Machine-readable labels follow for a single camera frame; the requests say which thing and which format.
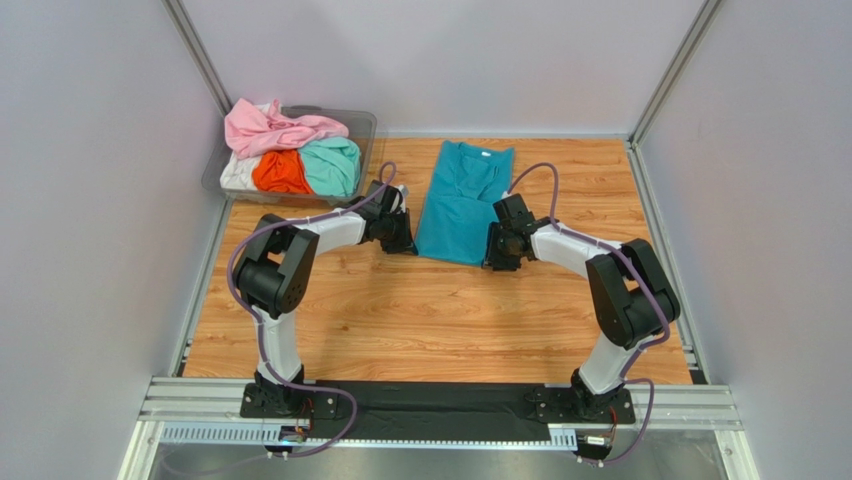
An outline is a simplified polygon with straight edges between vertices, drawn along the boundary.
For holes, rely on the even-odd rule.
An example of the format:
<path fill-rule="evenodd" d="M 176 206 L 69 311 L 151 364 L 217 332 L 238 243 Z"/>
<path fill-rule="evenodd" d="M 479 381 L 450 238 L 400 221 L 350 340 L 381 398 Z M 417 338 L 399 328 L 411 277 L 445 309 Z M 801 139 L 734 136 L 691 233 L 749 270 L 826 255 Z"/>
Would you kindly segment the teal t shirt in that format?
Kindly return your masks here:
<path fill-rule="evenodd" d="M 426 193 L 415 244 L 421 256 L 479 267 L 493 204 L 509 189 L 515 149 L 444 141 Z"/>

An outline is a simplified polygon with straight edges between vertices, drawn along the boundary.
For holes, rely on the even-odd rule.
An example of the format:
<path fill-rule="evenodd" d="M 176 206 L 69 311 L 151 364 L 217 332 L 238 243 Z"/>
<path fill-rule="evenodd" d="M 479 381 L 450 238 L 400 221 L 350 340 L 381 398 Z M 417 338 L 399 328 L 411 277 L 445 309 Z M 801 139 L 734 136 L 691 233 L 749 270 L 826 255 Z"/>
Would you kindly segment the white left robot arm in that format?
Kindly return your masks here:
<path fill-rule="evenodd" d="M 373 181 L 368 193 L 343 208 L 314 217 L 267 214 L 230 259 L 228 286 L 253 317 L 259 360 L 244 390 L 244 418 L 306 417 L 317 396 L 336 401 L 332 387 L 307 386 L 298 353 L 296 310 L 304 299 L 316 258 L 376 241 L 388 254 L 415 254 L 408 192 Z"/>

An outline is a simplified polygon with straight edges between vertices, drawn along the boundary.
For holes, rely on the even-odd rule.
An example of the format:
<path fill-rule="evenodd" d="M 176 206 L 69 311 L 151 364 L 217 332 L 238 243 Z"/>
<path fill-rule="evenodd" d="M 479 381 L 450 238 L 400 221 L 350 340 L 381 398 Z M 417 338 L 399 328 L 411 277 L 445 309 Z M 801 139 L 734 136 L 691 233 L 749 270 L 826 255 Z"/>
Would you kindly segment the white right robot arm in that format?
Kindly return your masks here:
<path fill-rule="evenodd" d="M 650 346 L 666 341 L 680 316 L 680 301 L 650 243 L 605 241 L 552 218 L 535 218 L 522 197 L 493 205 L 483 266 L 515 271 L 523 260 L 563 267 L 589 285 L 600 335 L 569 387 L 537 390 L 544 420 L 598 422 L 628 398 L 626 377 Z"/>

